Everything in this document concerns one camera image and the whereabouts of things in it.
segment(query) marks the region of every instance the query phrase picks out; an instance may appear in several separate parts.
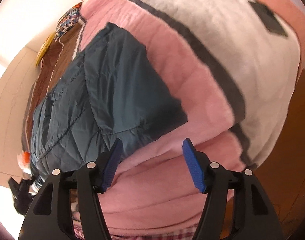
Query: brown floor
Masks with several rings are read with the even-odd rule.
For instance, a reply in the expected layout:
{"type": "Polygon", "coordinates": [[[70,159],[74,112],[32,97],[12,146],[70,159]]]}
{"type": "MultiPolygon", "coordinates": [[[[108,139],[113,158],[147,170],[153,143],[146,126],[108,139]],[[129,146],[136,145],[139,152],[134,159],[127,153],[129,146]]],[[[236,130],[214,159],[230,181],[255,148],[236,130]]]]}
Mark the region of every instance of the brown floor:
{"type": "MultiPolygon", "coordinates": [[[[276,146],[255,175],[275,207],[285,236],[290,236],[305,217],[305,71],[276,146]]],[[[228,203],[227,217],[231,211],[232,203],[228,203]]],[[[227,219],[222,237],[227,235],[229,225],[227,219]]]]}

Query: blue rubber pad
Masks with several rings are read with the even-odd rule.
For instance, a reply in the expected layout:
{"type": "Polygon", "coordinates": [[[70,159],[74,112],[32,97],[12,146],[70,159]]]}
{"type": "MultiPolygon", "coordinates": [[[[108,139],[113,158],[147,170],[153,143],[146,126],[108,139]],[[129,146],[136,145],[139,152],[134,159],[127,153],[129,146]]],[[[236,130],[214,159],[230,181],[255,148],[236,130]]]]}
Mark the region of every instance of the blue rubber pad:
{"type": "Polygon", "coordinates": [[[201,169],[201,166],[194,154],[195,149],[192,148],[193,146],[190,143],[189,139],[183,141],[183,156],[185,157],[195,187],[203,193],[206,190],[204,171],[201,169]]]}
{"type": "Polygon", "coordinates": [[[122,141],[117,139],[111,148],[112,153],[103,171],[102,189],[104,192],[111,186],[123,153],[122,141]]]}

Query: yellow cloth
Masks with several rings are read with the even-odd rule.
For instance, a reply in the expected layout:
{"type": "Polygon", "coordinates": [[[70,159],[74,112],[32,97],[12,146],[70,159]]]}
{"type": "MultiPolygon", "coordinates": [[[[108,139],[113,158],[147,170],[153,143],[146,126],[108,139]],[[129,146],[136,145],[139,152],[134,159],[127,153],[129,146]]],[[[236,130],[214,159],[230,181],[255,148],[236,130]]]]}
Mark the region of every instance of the yellow cloth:
{"type": "Polygon", "coordinates": [[[38,54],[37,54],[37,58],[36,58],[36,66],[39,65],[41,59],[44,57],[44,55],[46,54],[47,50],[50,47],[51,42],[53,41],[55,36],[55,32],[52,33],[45,41],[45,43],[41,46],[38,54]]]}

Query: silver screw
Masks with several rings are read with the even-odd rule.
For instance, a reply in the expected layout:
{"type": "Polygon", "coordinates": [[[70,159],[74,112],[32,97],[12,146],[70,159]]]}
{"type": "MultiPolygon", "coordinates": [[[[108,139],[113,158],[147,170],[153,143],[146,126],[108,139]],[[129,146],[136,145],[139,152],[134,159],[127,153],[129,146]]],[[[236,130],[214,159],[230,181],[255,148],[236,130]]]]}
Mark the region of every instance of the silver screw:
{"type": "Polygon", "coordinates": [[[251,176],[253,174],[253,172],[250,169],[246,169],[245,174],[248,176],[251,176]]]}
{"type": "Polygon", "coordinates": [[[219,163],[217,163],[217,162],[212,162],[212,163],[210,164],[210,167],[212,167],[212,168],[214,168],[214,169],[217,169],[217,168],[219,168],[219,163]]]}
{"type": "Polygon", "coordinates": [[[87,163],[87,168],[88,168],[88,169],[92,169],[92,168],[94,168],[94,167],[96,167],[96,163],[94,163],[94,162],[89,162],[89,163],[87,163]]]}
{"type": "Polygon", "coordinates": [[[60,170],[59,169],[54,169],[52,172],[53,175],[59,175],[60,174],[60,170]]]}

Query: plaid fabric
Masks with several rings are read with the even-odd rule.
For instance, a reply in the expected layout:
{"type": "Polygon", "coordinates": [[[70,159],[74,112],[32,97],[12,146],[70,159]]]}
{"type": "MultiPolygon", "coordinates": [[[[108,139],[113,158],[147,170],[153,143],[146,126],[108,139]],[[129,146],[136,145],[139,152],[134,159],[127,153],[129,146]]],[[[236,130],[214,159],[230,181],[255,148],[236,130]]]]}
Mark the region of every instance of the plaid fabric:
{"type": "MultiPolygon", "coordinates": [[[[111,236],[112,240],[191,240],[197,225],[185,228],[176,232],[167,233],[158,236],[111,236]]],[[[82,228],[74,225],[75,235],[80,239],[84,239],[84,234],[82,233],[82,228]]]]}

